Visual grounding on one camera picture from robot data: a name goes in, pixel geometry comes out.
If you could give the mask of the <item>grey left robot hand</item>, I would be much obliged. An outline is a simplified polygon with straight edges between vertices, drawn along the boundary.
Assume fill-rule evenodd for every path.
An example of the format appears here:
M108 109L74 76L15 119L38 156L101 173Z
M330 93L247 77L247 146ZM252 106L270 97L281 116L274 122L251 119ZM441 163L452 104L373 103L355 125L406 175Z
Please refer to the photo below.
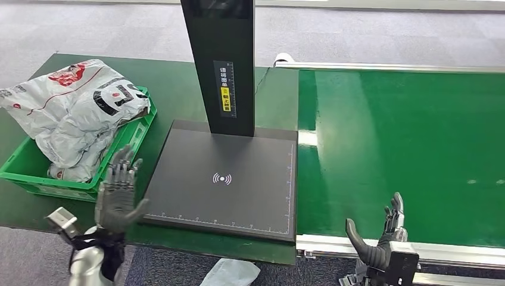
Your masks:
M96 224L110 232L125 233L129 226L147 214L149 199L135 203L138 169L143 160L133 160L131 145L112 156L99 186L95 205Z

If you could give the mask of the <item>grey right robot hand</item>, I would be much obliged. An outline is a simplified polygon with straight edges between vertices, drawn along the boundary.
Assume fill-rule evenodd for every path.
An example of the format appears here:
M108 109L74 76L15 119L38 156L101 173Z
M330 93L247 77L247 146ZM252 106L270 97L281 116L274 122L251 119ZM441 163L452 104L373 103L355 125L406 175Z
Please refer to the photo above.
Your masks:
M367 266L381 271L388 267L391 256L391 241L407 241L407 229L404 227L404 202L401 194L395 192L391 199L391 209L385 206L384 230L377 246L368 245L359 235L354 221L345 220L345 232L357 252L360 260Z

